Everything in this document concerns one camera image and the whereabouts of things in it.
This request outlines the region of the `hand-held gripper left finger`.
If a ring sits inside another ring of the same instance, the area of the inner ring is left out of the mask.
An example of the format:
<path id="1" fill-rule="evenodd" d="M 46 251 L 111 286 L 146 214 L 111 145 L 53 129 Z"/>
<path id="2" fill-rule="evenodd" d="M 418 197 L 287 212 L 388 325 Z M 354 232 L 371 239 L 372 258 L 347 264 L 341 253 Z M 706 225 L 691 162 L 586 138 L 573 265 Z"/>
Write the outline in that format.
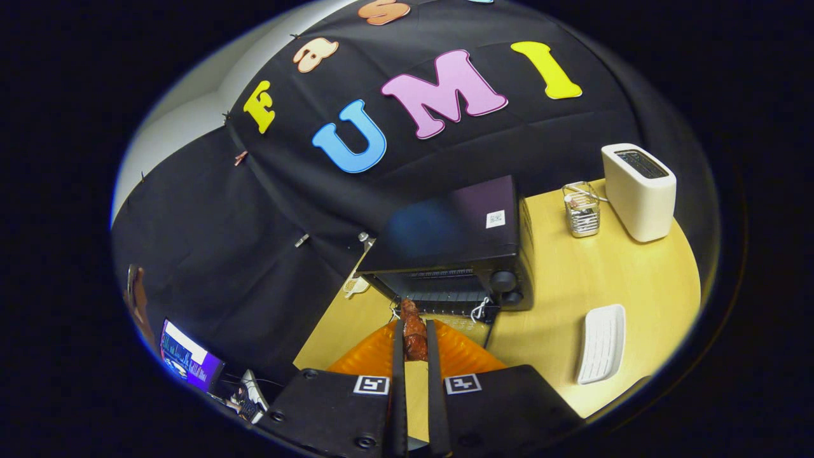
<path id="1" fill-rule="evenodd" d="M 403 323 L 384 330 L 389 374 L 306 368 L 259 419 L 259 431 L 305 457 L 406 457 Z"/>

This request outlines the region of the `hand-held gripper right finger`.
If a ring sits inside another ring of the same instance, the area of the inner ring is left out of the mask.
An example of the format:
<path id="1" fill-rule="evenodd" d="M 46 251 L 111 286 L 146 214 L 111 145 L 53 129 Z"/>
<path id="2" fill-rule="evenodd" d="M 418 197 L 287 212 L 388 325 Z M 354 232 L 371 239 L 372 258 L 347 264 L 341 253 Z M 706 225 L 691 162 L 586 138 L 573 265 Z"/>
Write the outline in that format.
<path id="1" fill-rule="evenodd" d="M 453 376 L 442 362 L 440 323 L 425 325 L 431 457 L 533 457 L 585 426 L 531 365 Z"/>

